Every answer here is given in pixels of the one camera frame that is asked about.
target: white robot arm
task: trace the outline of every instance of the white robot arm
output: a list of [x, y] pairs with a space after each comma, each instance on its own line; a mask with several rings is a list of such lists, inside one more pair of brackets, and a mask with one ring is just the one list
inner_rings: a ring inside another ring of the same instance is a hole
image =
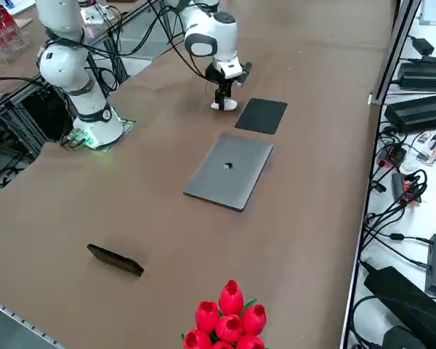
[[238, 25], [232, 15], [217, 11], [218, 4], [217, 0], [183, 0], [176, 11], [185, 26], [186, 50], [195, 57], [212, 56], [215, 69], [232, 79], [242, 75], [236, 49]]
[[[52, 36], [79, 42], [83, 23], [78, 0], [37, 0], [39, 19]], [[123, 124], [110, 107], [95, 79], [85, 69], [87, 49], [49, 42], [39, 55], [39, 69], [49, 84], [63, 89], [73, 102], [78, 117], [73, 123], [85, 144], [98, 148], [117, 140]]]
[[219, 0], [179, 0], [174, 6], [185, 27], [185, 48], [193, 57], [212, 57], [205, 77], [218, 84], [213, 109], [231, 111], [237, 102], [231, 100], [231, 86], [242, 85], [251, 64], [240, 64], [237, 53], [238, 26], [235, 18], [219, 12]]
[[[97, 5], [95, 0], [89, 2]], [[234, 17], [218, 12], [218, 4], [219, 0], [179, 0], [176, 13], [185, 26], [186, 50], [195, 57], [212, 57], [205, 77], [219, 88], [211, 107], [233, 110], [237, 102], [230, 99], [231, 84], [243, 82], [250, 67], [243, 71], [239, 63]], [[123, 125], [97, 81], [85, 69], [87, 49], [57, 40], [77, 43], [84, 38], [78, 0], [36, 0], [36, 6], [40, 21], [54, 39], [39, 52], [42, 77], [63, 89], [73, 102], [78, 111], [73, 126], [82, 132], [87, 146], [95, 149], [116, 141], [123, 133]]]

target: tulip bouquet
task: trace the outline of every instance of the tulip bouquet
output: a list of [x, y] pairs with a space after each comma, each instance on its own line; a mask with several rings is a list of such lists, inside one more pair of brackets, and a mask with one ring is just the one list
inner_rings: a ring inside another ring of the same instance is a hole
[[228, 281], [219, 296], [199, 303], [195, 311], [197, 329], [182, 334], [184, 349], [267, 349], [258, 337], [267, 322], [265, 307], [257, 299], [244, 304], [242, 291]]

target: black phone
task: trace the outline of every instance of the black phone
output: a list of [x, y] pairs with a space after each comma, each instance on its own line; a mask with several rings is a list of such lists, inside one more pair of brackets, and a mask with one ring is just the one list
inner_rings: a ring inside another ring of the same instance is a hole
[[131, 258], [121, 256], [115, 252], [95, 246], [94, 244], [88, 244], [87, 249], [102, 262], [114, 265], [139, 277], [144, 273], [144, 268]]

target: red object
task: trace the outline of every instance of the red object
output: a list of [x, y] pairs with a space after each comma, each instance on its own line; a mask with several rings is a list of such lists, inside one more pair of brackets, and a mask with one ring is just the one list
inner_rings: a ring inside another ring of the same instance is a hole
[[242, 315], [242, 328], [245, 333], [258, 336], [267, 323], [265, 307], [261, 304], [252, 305]]
[[239, 315], [244, 306], [244, 297], [238, 283], [229, 280], [219, 296], [219, 308], [225, 315]]
[[218, 338], [228, 343], [234, 343], [242, 336], [242, 323], [237, 315], [222, 316], [218, 319], [215, 332]]
[[191, 329], [184, 337], [184, 349], [211, 349], [210, 337], [200, 329]]
[[17, 28], [15, 19], [13, 18], [13, 16], [11, 16], [11, 14], [7, 11], [7, 9], [5, 8], [1, 9], [0, 13], [6, 28], [13, 28], [13, 29]]
[[256, 336], [245, 334], [239, 339], [235, 349], [265, 349], [265, 344]]
[[216, 342], [212, 349], [234, 349], [234, 347], [231, 344], [228, 344], [226, 342]]
[[218, 305], [211, 300], [200, 302], [195, 311], [195, 323], [197, 328], [210, 333], [217, 325], [219, 318]]

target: laptop lid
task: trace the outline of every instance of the laptop lid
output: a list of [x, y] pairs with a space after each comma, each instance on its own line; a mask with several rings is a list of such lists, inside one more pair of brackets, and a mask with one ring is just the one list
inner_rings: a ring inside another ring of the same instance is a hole
[[273, 145], [222, 133], [184, 194], [243, 211]]

